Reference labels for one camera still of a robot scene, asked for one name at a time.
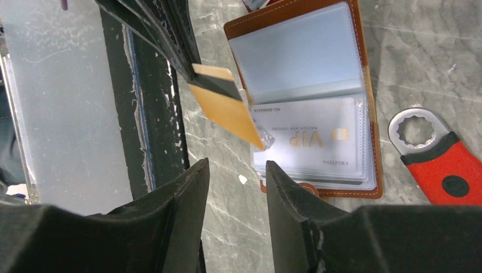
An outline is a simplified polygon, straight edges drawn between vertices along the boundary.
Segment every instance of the gold card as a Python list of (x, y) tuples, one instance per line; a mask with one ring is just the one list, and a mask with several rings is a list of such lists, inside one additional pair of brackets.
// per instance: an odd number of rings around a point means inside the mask
[(193, 64), (197, 78), (189, 84), (206, 117), (239, 138), (264, 150), (256, 126), (226, 68)]

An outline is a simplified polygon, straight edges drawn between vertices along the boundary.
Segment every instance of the wrench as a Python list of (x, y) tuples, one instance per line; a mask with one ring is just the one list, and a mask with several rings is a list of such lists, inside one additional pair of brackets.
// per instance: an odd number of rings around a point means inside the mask
[[(431, 122), (434, 133), (425, 144), (400, 139), (399, 125), (411, 117)], [(421, 107), (403, 110), (390, 121), (388, 137), (432, 204), (482, 205), (482, 163), (437, 114)]]

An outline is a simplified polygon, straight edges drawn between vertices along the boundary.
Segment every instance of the card holder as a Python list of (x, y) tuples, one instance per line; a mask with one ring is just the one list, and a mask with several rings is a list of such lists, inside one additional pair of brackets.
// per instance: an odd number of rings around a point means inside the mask
[[(379, 198), (383, 193), (379, 133), (358, 2), (283, 0), (228, 22), (225, 33), (253, 107), (366, 98), (361, 115), (365, 118), (359, 122), (366, 133), (357, 133), (353, 147), (358, 153), (355, 170), (288, 171), (295, 180), (315, 185), (320, 196)], [(276, 137), (262, 127), (258, 132), (265, 146), (276, 145), (272, 144)], [(255, 169), (265, 174), (260, 164)], [(265, 191), (262, 181), (260, 186)]]

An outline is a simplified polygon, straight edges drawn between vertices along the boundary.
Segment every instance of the white card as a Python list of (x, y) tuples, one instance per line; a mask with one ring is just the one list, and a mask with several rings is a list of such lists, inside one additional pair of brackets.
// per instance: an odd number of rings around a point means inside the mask
[(286, 172), (356, 172), (355, 110), (351, 97), (253, 105), (256, 125), (272, 137), (270, 148), (253, 153), (253, 166), (274, 160)]

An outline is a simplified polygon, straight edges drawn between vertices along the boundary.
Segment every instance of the gray marble countertop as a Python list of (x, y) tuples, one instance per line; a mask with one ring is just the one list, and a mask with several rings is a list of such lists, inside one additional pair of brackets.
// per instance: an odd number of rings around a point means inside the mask
[[(348, 211), (364, 204), (428, 204), (388, 140), (388, 122), (413, 105), (429, 108), (482, 158), (482, 1), (360, 0), (360, 5), (384, 195), (330, 202)], [(226, 22), (246, 13), (241, 0), (192, 0), (190, 13), (202, 62), (229, 68), (241, 86), (223, 32)], [(250, 167), (249, 144), (207, 120), (185, 82), (180, 89), (191, 162), (210, 160), (202, 233), (208, 272), (273, 272), (266, 197)]]

